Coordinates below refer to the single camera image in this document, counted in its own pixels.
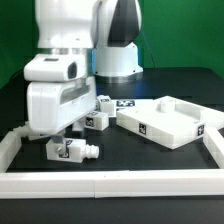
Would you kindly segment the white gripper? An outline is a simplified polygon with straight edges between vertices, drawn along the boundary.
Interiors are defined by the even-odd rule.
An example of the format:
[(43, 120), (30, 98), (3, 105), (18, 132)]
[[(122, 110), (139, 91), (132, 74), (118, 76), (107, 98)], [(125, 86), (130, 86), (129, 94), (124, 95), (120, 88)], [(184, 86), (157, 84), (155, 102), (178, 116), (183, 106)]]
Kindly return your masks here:
[(87, 75), (84, 55), (38, 54), (24, 68), (28, 120), (31, 129), (50, 134), (51, 141), (66, 145), (67, 126), (96, 106), (95, 78)]

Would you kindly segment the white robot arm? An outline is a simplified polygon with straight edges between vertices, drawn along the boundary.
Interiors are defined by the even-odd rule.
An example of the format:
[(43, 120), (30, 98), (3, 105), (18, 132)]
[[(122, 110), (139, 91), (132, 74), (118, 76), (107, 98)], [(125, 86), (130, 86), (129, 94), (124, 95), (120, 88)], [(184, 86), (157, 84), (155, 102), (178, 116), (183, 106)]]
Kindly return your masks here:
[(35, 0), (37, 54), (25, 67), (32, 131), (63, 145), (64, 130), (96, 107), (89, 49), (125, 48), (138, 36), (138, 0)]

